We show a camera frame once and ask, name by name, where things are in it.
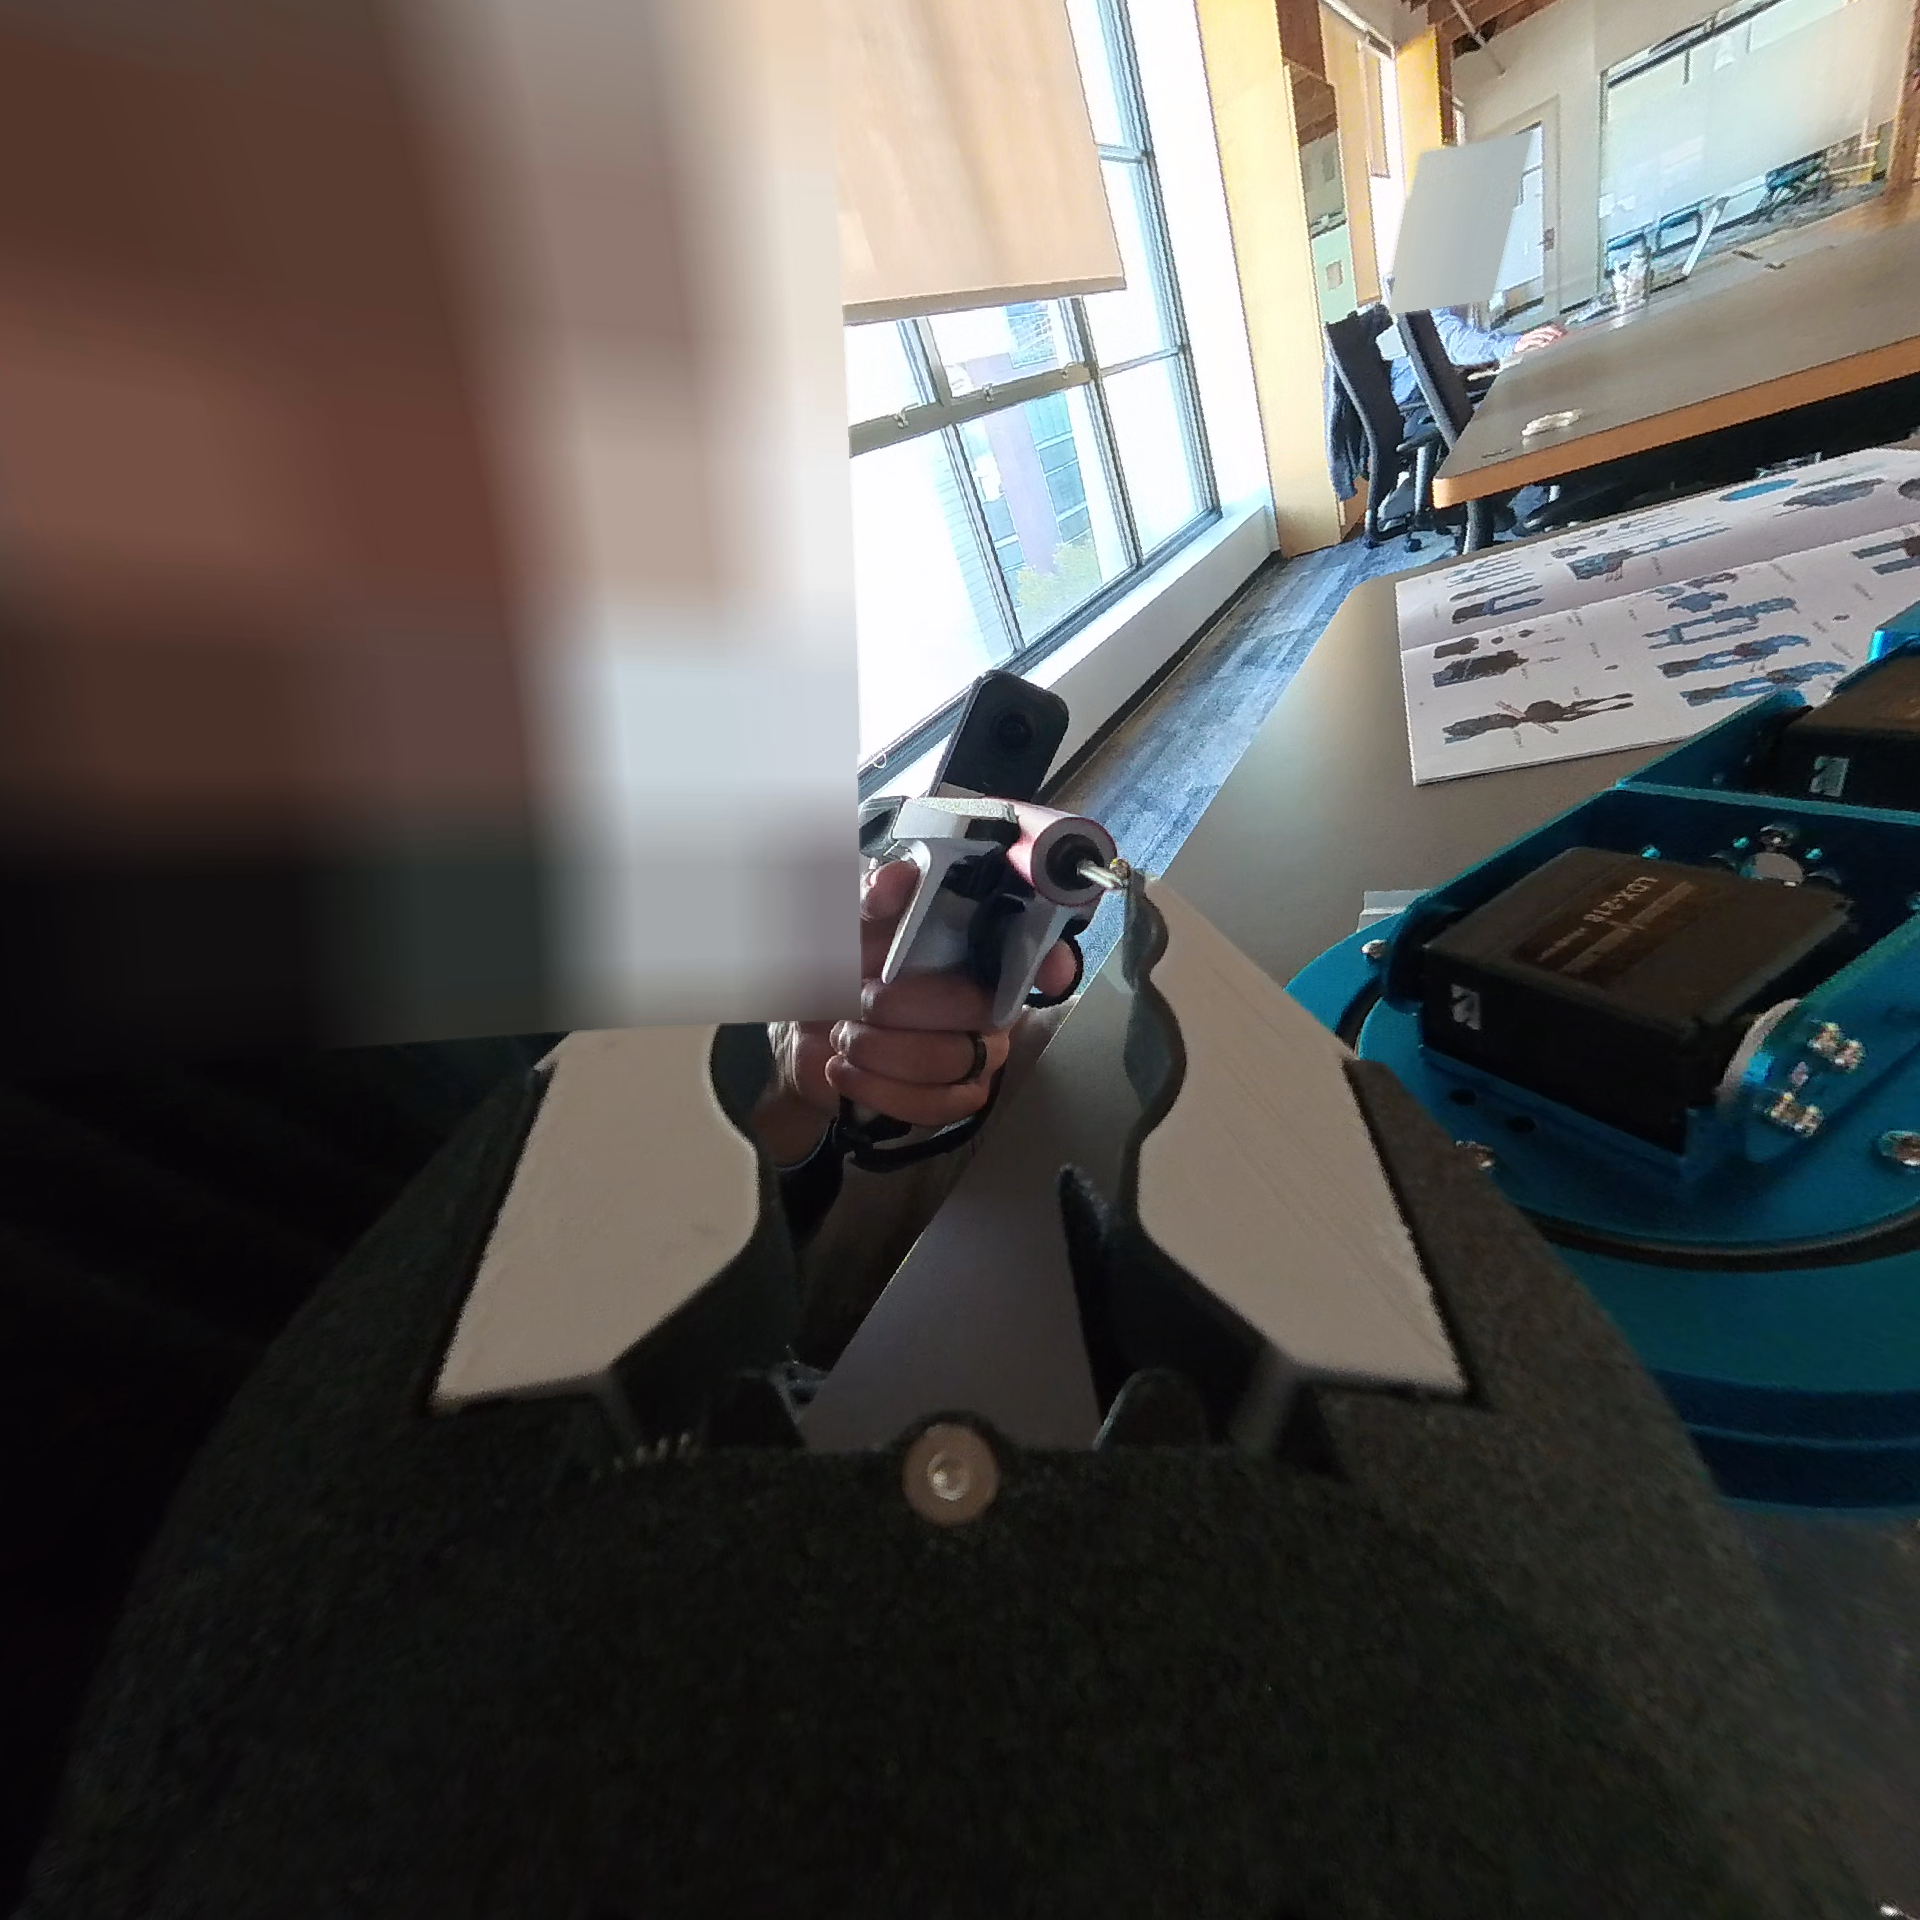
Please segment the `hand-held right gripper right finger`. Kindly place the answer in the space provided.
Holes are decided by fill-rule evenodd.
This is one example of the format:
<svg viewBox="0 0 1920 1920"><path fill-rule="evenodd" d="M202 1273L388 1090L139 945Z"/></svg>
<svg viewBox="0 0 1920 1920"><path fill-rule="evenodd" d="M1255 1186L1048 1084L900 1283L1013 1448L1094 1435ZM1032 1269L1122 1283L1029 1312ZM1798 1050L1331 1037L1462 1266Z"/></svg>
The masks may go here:
<svg viewBox="0 0 1920 1920"><path fill-rule="evenodd" d="M1354 1058L1162 881L1119 968L1140 1116L1058 1180L1096 1452L1310 1452L1317 1398L1470 1403Z"/></svg>

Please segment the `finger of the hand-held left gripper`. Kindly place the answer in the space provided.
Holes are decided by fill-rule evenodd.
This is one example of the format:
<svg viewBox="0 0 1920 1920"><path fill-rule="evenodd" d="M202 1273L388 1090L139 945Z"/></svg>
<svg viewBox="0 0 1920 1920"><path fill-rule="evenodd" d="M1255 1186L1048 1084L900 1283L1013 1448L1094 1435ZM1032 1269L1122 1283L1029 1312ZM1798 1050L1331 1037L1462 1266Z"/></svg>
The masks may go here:
<svg viewBox="0 0 1920 1920"><path fill-rule="evenodd" d="M1009 798L904 798L890 843L917 868L916 895L894 928L883 980L960 974L972 915L999 889L1004 855L1019 840Z"/></svg>
<svg viewBox="0 0 1920 1920"><path fill-rule="evenodd" d="M981 905L981 987L990 1017L1013 1023L1025 1004L1045 953L1071 925L1076 908L1039 895L995 890Z"/></svg>

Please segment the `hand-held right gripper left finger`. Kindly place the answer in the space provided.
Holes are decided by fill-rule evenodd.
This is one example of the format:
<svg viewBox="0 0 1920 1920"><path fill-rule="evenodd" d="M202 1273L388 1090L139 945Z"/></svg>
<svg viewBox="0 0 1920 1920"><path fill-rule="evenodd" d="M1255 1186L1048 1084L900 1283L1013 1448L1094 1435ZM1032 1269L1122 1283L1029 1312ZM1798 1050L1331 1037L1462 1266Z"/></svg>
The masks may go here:
<svg viewBox="0 0 1920 1920"><path fill-rule="evenodd" d="M748 1132L769 1028L574 1031L542 1071L430 1403L596 1398L614 1419L699 1419L798 1330L793 1243Z"/></svg>

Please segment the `red screwdriver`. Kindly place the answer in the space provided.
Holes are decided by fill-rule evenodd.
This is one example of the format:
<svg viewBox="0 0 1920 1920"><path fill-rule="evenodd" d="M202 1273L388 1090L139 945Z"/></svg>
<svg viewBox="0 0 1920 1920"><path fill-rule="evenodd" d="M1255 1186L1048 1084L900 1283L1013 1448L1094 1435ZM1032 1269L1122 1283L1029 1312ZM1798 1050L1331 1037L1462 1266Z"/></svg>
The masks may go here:
<svg viewBox="0 0 1920 1920"><path fill-rule="evenodd" d="M1009 849L1013 870L1045 902L1091 909L1118 877L1118 843L1087 817L1039 803L1013 803L1019 840Z"/></svg>

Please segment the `grey desk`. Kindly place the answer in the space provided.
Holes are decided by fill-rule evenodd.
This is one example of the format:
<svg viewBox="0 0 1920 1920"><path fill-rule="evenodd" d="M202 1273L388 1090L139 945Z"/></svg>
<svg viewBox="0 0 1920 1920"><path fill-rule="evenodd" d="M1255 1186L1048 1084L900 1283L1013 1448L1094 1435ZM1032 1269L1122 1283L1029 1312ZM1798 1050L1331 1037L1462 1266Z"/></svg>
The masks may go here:
<svg viewBox="0 0 1920 1920"><path fill-rule="evenodd" d="M1170 884L1312 1017L1396 1071L1605 1305L1747 1515L1813 1676L1843 1836L1867 1889L1916 1912L1916 1048L1828 1111L1823 1132L1736 1132L1690 1173L1583 1114L1427 1063L1419 1023L1380 1000L1354 931L1362 884L1538 865L1560 843L1656 846L1702 865L1759 859L1762 717L1704 746L1631 746L1417 788L1387 580L1354 588L1298 682L1171 855ZM1071 1347L1056 1187L1071 1151L1111 1174L1131 1092L1118 1055L1119 963L1045 1048L947 1209L904 1257L808 1418L822 1448L874 1445L933 1398L1013 1418L1034 1444L1091 1435L1091 1367Z"/></svg>

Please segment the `person's left hand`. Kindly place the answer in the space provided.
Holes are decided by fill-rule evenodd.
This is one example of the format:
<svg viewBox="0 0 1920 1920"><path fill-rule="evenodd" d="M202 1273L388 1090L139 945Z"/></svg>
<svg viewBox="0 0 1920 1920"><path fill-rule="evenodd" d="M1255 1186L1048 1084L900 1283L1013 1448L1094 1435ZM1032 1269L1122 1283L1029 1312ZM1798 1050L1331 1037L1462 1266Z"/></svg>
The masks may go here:
<svg viewBox="0 0 1920 1920"><path fill-rule="evenodd" d="M1058 1009L1023 1012L1004 1028L994 994L965 974L883 980L894 928L917 889L917 868L887 863L869 870L859 905L859 1012L809 1023L793 1055L793 1084L809 1111L839 1102L938 1129L982 1111L990 1080L1019 1041L1039 1041Z"/></svg>

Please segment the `large grid window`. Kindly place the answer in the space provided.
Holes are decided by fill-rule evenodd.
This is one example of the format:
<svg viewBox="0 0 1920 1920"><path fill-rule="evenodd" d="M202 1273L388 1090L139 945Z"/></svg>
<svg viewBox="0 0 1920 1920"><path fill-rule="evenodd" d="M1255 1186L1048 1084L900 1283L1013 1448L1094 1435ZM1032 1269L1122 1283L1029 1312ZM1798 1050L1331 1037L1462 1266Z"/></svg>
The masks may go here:
<svg viewBox="0 0 1920 1920"><path fill-rule="evenodd" d="M1126 284L847 329L864 784L1217 509L1138 32L1067 21Z"/></svg>

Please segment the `black servo motor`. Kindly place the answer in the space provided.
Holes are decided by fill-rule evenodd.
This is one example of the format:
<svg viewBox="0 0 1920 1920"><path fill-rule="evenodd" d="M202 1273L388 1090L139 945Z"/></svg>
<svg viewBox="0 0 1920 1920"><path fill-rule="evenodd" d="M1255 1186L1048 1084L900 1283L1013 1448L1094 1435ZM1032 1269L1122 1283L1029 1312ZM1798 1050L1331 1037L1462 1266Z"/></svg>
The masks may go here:
<svg viewBox="0 0 1920 1920"><path fill-rule="evenodd" d="M1781 794L1916 812L1916 655L1891 655L1781 731Z"/></svg>
<svg viewBox="0 0 1920 1920"><path fill-rule="evenodd" d="M1579 846L1424 945L1419 1037L1680 1151L1747 1025L1859 945L1831 889Z"/></svg>

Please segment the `black office chair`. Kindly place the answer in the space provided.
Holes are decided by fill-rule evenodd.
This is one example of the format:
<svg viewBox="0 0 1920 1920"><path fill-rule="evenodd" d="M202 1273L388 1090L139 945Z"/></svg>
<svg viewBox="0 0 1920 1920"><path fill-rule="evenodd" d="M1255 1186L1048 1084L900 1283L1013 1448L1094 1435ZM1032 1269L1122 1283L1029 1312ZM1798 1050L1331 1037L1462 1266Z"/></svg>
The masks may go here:
<svg viewBox="0 0 1920 1920"><path fill-rule="evenodd" d="M1434 410L1436 432L1439 432L1446 450L1454 450L1461 435L1474 420L1474 397L1470 397L1467 375L1454 364L1450 353L1442 349L1442 338L1436 337L1434 312L1427 312L1427 309L1401 312L1399 329L1401 329L1407 359L1415 364L1415 375L1419 380L1419 392L1427 397L1427 408ZM1495 543L1500 513L1501 513L1501 495L1470 500L1461 549L1480 552L1489 543Z"/></svg>
<svg viewBox="0 0 1920 1920"><path fill-rule="evenodd" d="M1429 489L1436 432L1427 419L1407 425L1378 349L1390 327L1386 304L1325 323L1325 460L1338 500L1367 480L1362 517L1364 544L1407 527L1417 549L1424 494Z"/></svg>

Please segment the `beige roller blind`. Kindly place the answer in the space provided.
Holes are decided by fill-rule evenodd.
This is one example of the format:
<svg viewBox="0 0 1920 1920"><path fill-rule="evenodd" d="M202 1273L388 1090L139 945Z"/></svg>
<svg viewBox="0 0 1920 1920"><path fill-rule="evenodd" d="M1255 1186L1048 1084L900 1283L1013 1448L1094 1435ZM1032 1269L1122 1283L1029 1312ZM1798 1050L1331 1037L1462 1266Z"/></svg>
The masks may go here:
<svg viewBox="0 0 1920 1920"><path fill-rule="evenodd" d="M828 3L847 323L1122 286L1064 3Z"/></svg>

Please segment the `printed instruction sheet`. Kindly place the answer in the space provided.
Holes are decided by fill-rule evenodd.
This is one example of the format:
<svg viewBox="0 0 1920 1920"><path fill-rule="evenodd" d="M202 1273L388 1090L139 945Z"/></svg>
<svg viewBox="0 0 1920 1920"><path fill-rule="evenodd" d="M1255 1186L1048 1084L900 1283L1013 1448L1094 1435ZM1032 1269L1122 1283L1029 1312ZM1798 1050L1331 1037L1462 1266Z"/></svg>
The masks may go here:
<svg viewBox="0 0 1920 1920"><path fill-rule="evenodd" d="M1415 784L1823 700L1916 601L1916 446L1792 468L1399 583Z"/></svg>

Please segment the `long brown table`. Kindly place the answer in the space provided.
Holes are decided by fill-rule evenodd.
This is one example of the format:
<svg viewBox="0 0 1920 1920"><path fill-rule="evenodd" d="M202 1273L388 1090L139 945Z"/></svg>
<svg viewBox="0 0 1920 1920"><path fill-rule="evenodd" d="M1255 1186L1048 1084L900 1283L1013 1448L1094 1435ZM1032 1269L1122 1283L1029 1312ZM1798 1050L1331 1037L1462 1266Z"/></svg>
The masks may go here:
<svg viewBox="0 0 1920 1920"><path fill-rule="evenodd" d="M1500 371L1434 477L1439 507L1850 394L1902 438L1916 377L1916 181Z"/></svg>

